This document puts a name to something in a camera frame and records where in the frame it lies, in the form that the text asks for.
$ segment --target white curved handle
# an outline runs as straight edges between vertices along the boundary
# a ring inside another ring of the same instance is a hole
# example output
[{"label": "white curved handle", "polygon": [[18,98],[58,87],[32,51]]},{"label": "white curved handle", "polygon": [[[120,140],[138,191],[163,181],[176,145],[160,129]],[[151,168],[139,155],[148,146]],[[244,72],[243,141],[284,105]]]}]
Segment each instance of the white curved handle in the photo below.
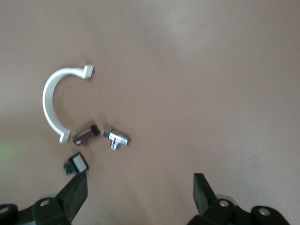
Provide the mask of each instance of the white curved handle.
[{"label": "white curved handle", "polygon": [[67,75],[75,75],[82,79],[90,78],[93,72],[93,65],[86,65],[84,69],[64,68],[54,72],[47,80],[43,92],[43,109],[45,117],[52,129],[60,135],[60,143],[68,141],[71,130],[67,129],[58,120],[53,107],[53,94],[58,82]]}]

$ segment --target silver pipe fitting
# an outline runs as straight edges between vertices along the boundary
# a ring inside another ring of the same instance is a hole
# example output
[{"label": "silver pipe fitting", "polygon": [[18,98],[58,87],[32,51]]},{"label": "silver pipe fitting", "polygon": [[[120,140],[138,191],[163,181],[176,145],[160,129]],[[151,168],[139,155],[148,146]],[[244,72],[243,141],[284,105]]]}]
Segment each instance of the silver pipe fitting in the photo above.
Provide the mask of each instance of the silver pipe fitting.
[{"label": "silver pipe fitting", "polygon": [[119,144],[128,145],[129,137],[112,129],[111,127],[105,129],[103,137],[110,139],[111,142],[111,149],[116,150]]}]

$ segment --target white c-shaped object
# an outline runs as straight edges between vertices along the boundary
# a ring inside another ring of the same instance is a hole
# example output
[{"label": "white c-shaped object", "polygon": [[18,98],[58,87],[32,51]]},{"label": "white c-shaped object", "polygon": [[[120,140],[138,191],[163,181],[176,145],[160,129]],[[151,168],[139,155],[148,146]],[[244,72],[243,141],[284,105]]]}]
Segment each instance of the white c-shaped object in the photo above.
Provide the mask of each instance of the white c-shaped object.
[{"label": "white c-shaped object", "polygon": [[53,107],[53,94],[58,82],[67,75],[75,75],[82,79],[90,78],[93,72],[93,65],[86,65],[84,69],[80,68],[64,68],[54,72],[47,80],[43,92],[43,109],[45,117],[52,129],[60,135],[60,143],[67,142],[71,130],[67,129],[58,120]]}]

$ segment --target round screw head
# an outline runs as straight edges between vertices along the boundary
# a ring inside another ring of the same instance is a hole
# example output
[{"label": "round screw head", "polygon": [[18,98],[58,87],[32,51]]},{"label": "round screw head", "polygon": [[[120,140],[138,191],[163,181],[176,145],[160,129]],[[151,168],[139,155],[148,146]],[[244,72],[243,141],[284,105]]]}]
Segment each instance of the round screw head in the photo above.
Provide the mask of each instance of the round screw head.
[{"label": "round screw head", "polygon": [[9,210],[9,207],[5,207],[3,209],[0,209],[0,214],[5,213]]},{"label": "round screw head", "polygon": [[40,203],[40,206],[45,206],[49,203],[49,200],[44,200]]},{"label": "round screw head", "polygon": [[263,216],[269,216],[271,213],[269,210],[265,209],[265,208],[260,208],[259,213],[262,214]]},{"label": "round screw head", "polygon": [[229,206],[229,203],[228,203],[227,201],[225,201],[225,200],[221,200],[221,201],[219,202],[219,204],[220,204],[222,207],[228,207],[228,206]]}]

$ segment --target maroon capacitor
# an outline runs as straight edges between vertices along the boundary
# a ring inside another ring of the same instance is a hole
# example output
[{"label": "maroon capacitor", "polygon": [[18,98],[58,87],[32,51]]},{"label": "maroon capacitor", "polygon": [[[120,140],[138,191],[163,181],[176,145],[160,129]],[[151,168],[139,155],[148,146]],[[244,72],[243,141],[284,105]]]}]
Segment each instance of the maroon capacitor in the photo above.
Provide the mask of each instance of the maroon capacitor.
[{"label": "maroon capacitor", "polygon": [[80,132],[73,136],[73,142],[76,145],[81,145],[92,137],[97,137],[100,135],[100,130],[97,125],[92,125],[90,128]]}]

